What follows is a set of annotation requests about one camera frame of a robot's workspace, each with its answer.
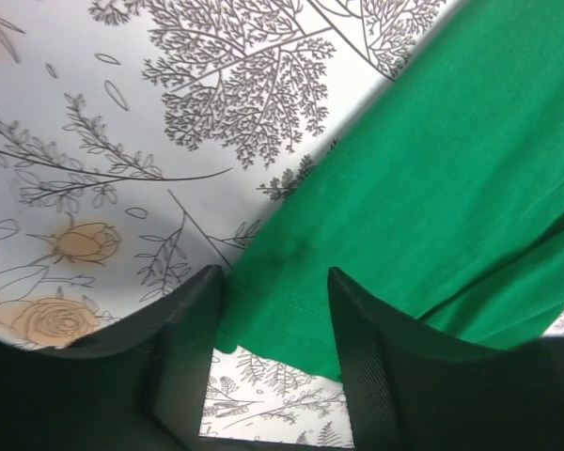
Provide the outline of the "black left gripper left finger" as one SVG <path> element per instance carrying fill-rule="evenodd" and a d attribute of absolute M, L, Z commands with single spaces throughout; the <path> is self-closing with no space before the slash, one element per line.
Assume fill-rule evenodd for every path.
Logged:
<path fill-rule="evenodd" d="M 213 450 L 202 408 L 223 271 L 63 350 L 0 341 L 0 450 Z"/>

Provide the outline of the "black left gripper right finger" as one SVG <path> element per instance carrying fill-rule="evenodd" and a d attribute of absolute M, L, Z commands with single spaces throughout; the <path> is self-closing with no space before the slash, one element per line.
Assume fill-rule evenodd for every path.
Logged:
<path fill-rule="evenodd" d="M 327 280 L 359 450 L 564 450 L 564 336 L 492 350 Z"/>

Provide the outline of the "green t shirt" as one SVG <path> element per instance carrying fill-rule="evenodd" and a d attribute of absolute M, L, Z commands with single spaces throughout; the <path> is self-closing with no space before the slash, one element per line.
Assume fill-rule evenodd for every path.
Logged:
<path fill-rule="evenodd" d="M 564 0 L 465 5 L 255 237 L 216 348 L 338 379 L 331 268 L 472 343 L 548 329 L 564 310 Z"/>

